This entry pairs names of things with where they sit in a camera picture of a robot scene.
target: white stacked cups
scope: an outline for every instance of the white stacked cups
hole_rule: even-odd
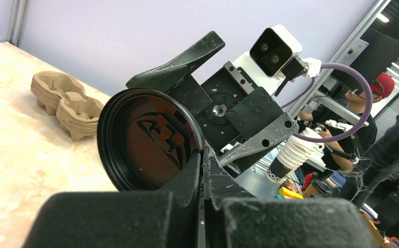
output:
[[[306,128],[301,134],[311,138],[322,138],[310,128]],[[298,169],[316,149],[323,145],[291,136],[269,166],[266,177],[272,182],[279,182]]]

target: wire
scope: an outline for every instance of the wire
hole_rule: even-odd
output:
[[[365,92],[366,96],[372,95],[370,85],[368,84],[366,79],[355,69],[353,69],[349,66],[346,66],[346,65],[338,64],[338,63],[323,63],[321,65],[321,69],[334,69],[334,70],[343,71],[343,72],[349,74],[355,80],[357,80],[357,82],[359,82],[359,84],[362,86],[363,92]],[[343,139],[351,136],[355,132],[357,132],[357,130],[359,130],[363,126],[363,124],[365,124],[366,120],[370,116],[372,106],[373,106],[373,99],[367,98],[366,105],[365,105],[365,111],[362,113],[362,116],[357,121],[357,123],[350,130],[348,130],[344,133],[341,133],[339,135],[336,135],[336,136],[333,136],[330,138],[311,138],[311,137],[301,135],[299,133],[295,133],[294,136],[297,138],[300,138],[304,141],[315,142],[315,143],[327,143],[327,142],[343,140]]]

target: hand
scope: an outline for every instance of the hand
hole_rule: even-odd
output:
[[[320,132],[319,135],[322,138],[331,138],[331,137],[333,137],[328,129],[326,131]]]

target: camera lens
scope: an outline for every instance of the camera lens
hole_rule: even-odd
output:
[[[277,55],[272,55],[272,57],[270,58],[270,61],[274,64],[278,63],[278,61],[280,61],[280,58]]]
[[[267,51],[267,49],[268,49],[268,46],[267,46],[267,44],[262,44],[262,51],[263,52],[266,52]]]

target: logo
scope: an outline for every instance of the logo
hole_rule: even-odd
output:
[[[267,175],[267,177],[268,177],[270,180],[273,180],[273,181],[275,181],[275,182],[278,182],[278,181],[281,180],[281,178],[280,178],[280,177],[277,177],[274,173],[272,173],[272,172],[270,171],[270,169],[266,172],[266,175]]]
[[[136,119],[137,125],[151,138],[160,150],[182,169],[182,164],[187,162],[184,142],[186,138],[172,125],[171,116],[163,114],[147,114]]]

